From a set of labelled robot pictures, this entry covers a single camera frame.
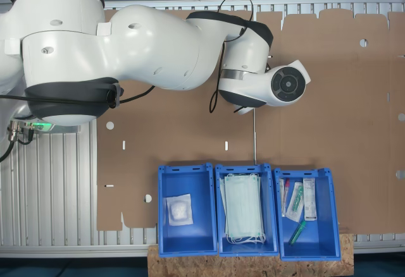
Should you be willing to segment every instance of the blue bin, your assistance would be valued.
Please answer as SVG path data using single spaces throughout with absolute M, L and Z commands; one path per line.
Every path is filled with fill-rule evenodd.
M 339 227 L 333 189 L 332 173 L 330 169 L 311 171 L 282 171 L 277 168 L 273 171 L 275 187 L 277 189 L 277 223 L 278 238 L 280 240 L 280 258 L 283 261 L 339 261 L 340 240 Z M 306 227 L 297 242 L 291 246 L 289 240 L 299 223 L 282 217 L 280 182 L 279 179 L 290 179 L 290 188 L 287 195 L 287 207 L 291 200 L 295 182 L 302 182 L 303 178 L 315 178 L 316 221 L 307 221 Z M 304 219 L 302 210 L 300 222 Z
M 167 197 L 190 194 L 192 225 L 170 226 Z M 213 166 L 159 167 L 159 256 L 216 255 Z
M 221 199 L 220 179 L 228 174 L 251 174 L 257 173 L 261 178 L 260 199 L 263 226 L 266 233 L 266 241 L 261 243 L 231 244 L 227 241 L 225 234 L 225 210 Z M 277 229 L 274 195 L 271 180 L 271 168 L 269 164 L 255 166 L 222 166 L 215 167 L 216 178 L 216 208 L 218 220 L 218 241 L 220 247 L 220 256 L 276 256 L 277 247 Z

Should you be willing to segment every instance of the black cable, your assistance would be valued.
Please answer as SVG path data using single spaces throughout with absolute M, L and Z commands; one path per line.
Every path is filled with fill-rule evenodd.
M 22 144 L 22 145 L 28 145 L 29 143 L 31 143 L 32 141 L 27 141 L 27 142 L 24 142 L 24 141 L 21 141 L 20 139 L 18 139 L 18 143 L 19 144 Z
M 222 4 L 223 4 L 225 1 L 226 1 L 226 0 L 223 0 L 223 1 L 222 1 L 221 5 L 218 7 L 218 10 L 216 11 L 217 13 L 220 12 L 221 7 L 222 7 Z M 249 19 L 249 22 L 251 22 L 252 19 L 253 19 L 254 10 L 253 10 L 253 2 L 252 2 L 252 0 L 249 0 L 249 1 L 251 2 L 251 6 L 252 6 L 252 13 L 251 13 L 251 17 L 250 17 L 250 19 Z M 247 24 L 244 28 L 242 28 L 242 30 L 240 31 L 240 34 L 239 34 L 238 37 L 236 37 L 236 38 L 234 38 L 234 39 L 232 39 L 232 40 L 225 41 L 225 42 L 231 42 L 231 41 L 237 40 L 237 39 L 239 39 L 240 37 L 242 37 L 243 34 L 245 33 L 245 31 L 247 30 L 247 26 L 248 26 L 248 24 Z
M 154 89 L 155 86 L 152 86 L 149 90 L 146 92 L 136 95 L 134 97 L 125 99 L 120 101 L 120 103 L 127 103 L 132 100 L 136 100 L 138 98 L 144 97 L 145 95 L 148 95 Z M 0 95 L 0 99 L 12 99 L 12 100 L 23 100 L 23 101 L 32 101 L 32 102 L 45 102 L 45 103 L 58 103 L 58 104 L 76 104 L 76 105 L 86 105 L 86 104 L 103 104 L 103 105 L 108 105 L 112 106 L 115 104 L 115 102 L 99 102 L 99 101 L 77 101 L 77 100 L 66 100 L 66 99 L 57 99 L 57 98 L 32 98 L 32 97 L 20 97 L 17 95 Z
M 241 106 L 240 108 L 238 108 L 237 110 L 234 111 L 234 113 L 237 113 L 238 111 L 240 111 L 241 109 L 246 108 L 246 106 Z
M 14 118 L 15 120 L 19 120 L 19 121 L 25 121 L 25 120 L 32 120 L 35 119 L 35 116 L 33 114 L 31 114 L 30 116 L 27 117 L 22 117 L 22 118 Z
M 0 157 L 0 163 L 3 162 L 3 161 L 8 157 L 8 155 L 10 155 L 11 151 L 13 150 L 13 147 L 14 147 L 14 142 L 10 141 L 10 144 L 9 144 L 9 146 L 8 146 L 8 149 L 6 150 L 6 152 L 4 153 L 4 155 L 2 155 L 2 156 Z
M 12 99 L 12 100 L 23 100 L 31 102 L 45 102 L 45 103 L 58 103 L 58 104 L 114 104 L 113 102 L 99 102 L 99 101 L 77 101 L 77 100 L 66 100 L 58 98 L 32 98 L 32 97 L 20 97 L 18 95 L 0 95 L 0 99 Z
M 131 98 L 122 100 L 122 101 L 120 101 L 120 103 L 127 103 L 127 102 L 130 102 L 130 101 L 139 99 L 139 98 L 141 98 L 141 97 L 144 97 L 145 95 L 148 95 L 148 93 L 150 93 L 154 88 L 155 88 L 155 86 L 152 85 L 152 87 L 151 87 L 150 89 L 148 89 L 147 91 L 145 91 L 145 92 L 143 92 L 143 93 L 141 93 L 141 94 L 139 94 L 139 95 L 136 95 L 136 96 L 134 96 L 134 97 L 131 97 Z
M 212 114 L 215 110 L 216 107 L 216 102 L 218 100 L 218 88 L 220 86 L 220 78 L 221 78 L 221 65 L 222 65 L 222 58 L 223 58 L 223 52 L 225 51 L 225 43 L 222 43 L 222 53 L 221 53 L 221 59 L 220 59 L 220 66 L 218 68 L 218 80 L 216 81 L 216 90 L 214 91 L 213 96 L 211 97 L 211 100 L 209 102 L 209 112 Z
M 220 12 L 221 6 L 222 6 L 222 4 L 223 4 L 225 1 L 226 1 L 226 0 L 223 0 L 223 1 L 222 1 L 221 5 L 218 7 L 217 13 Z M 252 19 L 253 19 L 253 2 L 252 2 L 252 0 L 249 0 L 249 1 L 250 1 L 251 4 L 252 4 L 252 13 L 251 13 L 251 17 L 250 17 L 250 19 L 249 19 L 249 22 L 251 22 Z M 216 82 L 216 90 L 214 91 L 214 94 L 213 94 L 213 96 L 211 97 L 211 100 L 210 100 L 210 102 L 209 102 L 209 112 L 210 112 L 211 114 L 214 112 L 215 107 L 216 107 L 216 102 L 217 102 L 217 100 L 218 100 L 218 89 L 219 89 L 219 86 L 220 86 L 220 78 L 221 78 L 221 71 L 222 71 L 222 58 L 223 58 L 223 53 L 224 53 L 224 51 L 225 51 L 225 42 L 231 42 L 231 41 L 237 40 L 237 39 L 239 39 L 240 37 L 242 37 L 243 34 L 245 33 L 245 31 L 247 30 L 247 26 L 248 26 L 249 22 L 246 24 L 246 26 L 245 26 L 244 28 L 242 28 L 242 30 L 240 31 L 240 34 L 239 34 L 239 36 L 238 36 L 237 38 L 234 38 L 234 39 L 228 40 L 228 41 L 224 41 L 224 43 L 222 44 L 222 53 L 221 53 L 220 65 L 219 65 L 219 69 L 218 69 L 218 80 L 217 80 L 217 82 Z M 215 97 L 215 102 L 214 102 L 214 107 L 212 108 L 212 103 L 213 103 L 214 97 Z

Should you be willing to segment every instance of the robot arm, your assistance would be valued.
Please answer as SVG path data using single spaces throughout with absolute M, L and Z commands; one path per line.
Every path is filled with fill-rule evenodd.
M 229 42 L 219 90 L 228 102 L 247 108 L 288 105 L 302 96 L 309 82 L 298 61 L 265 73 L 273 36 L 261 23 L 212 11 L 191 13 L 183 21 L 135 5 L 105 23 L 103 4 L 15 0 L 11 11 L 0 17 L 0 41 L 11 44 L 9 51 L 0 52 L 0 59 L 7 59 L 0 93 L 8 92 L 10 78 L 21 78 L 23 66 L 26 96 L 83 101 L 29 101 L 32 114 L 57 125 L 79 125 L 102 115 L 109 108 L 106 99 L 120 96 L 120 80 L 170 90 L 200 86 L 212 74 L 224 41 Z M 21 43 L 22 51 L 17 46 Z M 10 58 L 15 58 L 13 65 Z

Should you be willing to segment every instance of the brown cardboard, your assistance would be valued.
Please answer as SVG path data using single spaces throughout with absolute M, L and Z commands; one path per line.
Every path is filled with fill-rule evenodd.
M 324 10 L 319 18 L 289 15 L 282 30 L 281 13 L 257 19 L 274 35 L 270 66 L 300 59 L 312 79 L 294 105 L 256 110 L 258 162 L 331 168 L 341 232 L 404 232 L 405 181 L 396 171 L 405 170 L 405 122 L 398 119 L 405 113 L 405 14 L 390 13 L 390 29 L 383 15 L 353 18 L 344 9 Z M 217 71 L 195 90 L 155 89 L 99 118 L 98 230 L 120 230 L 121 212 L 128 227 L 154 226 L 159 164 L 251 164 L 252 113 L 233 114 L 221 97 L 214 114 L 208 112 Z M 123 98 L 149 88 L 123 87 Z M 106 129 L 108 121 L 114 130 Z M 152 195 L 150 204 L 145 194 Z
M 340 231 L 404 232 L 404 15 L 390 14 L 391 30 L 383 15 L 344 9 L 289 15 L 282 30 L 281 14 L 257 19 L 275 36 L 270 61 L 300 59 L 312 79 L 294 105 L 257 109 L 259 162 L 331 168 Z
M 114 12 L 107 11 L 108 20 Z M 168 12 L 183 19 L 190 13 Z M 233 14 L 250 17 L 248 11 Z M 218 68 L 206 83 L 190 91 L 156 88 L 146 97 L 123 104 L 119 109 L 110 109 L 98 119 L 98 230 L 121 230 L 121 213 L 127 227 L 155 226 L 158 222 L 159 165 L 230 161 L 252 164 L 252 114 L 234 114 L 234 106 L 220 95 L 214 113 L 209 113 L 217 74 Z M 150 87 L 135 81 L 120 83 L 125 90 L 123 99 Z M 113 130 L 106 128 L 109 121 L 115 125 Z M 146 194 L 151 195 L 152 202 L 144 202 Z

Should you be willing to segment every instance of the face mask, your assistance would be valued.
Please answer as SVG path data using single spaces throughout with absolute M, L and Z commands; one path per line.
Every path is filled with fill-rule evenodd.
M 260 206 L 260 179 L 257 174 L 224 178 L 225 233 L 230 243 L 264 242 Z

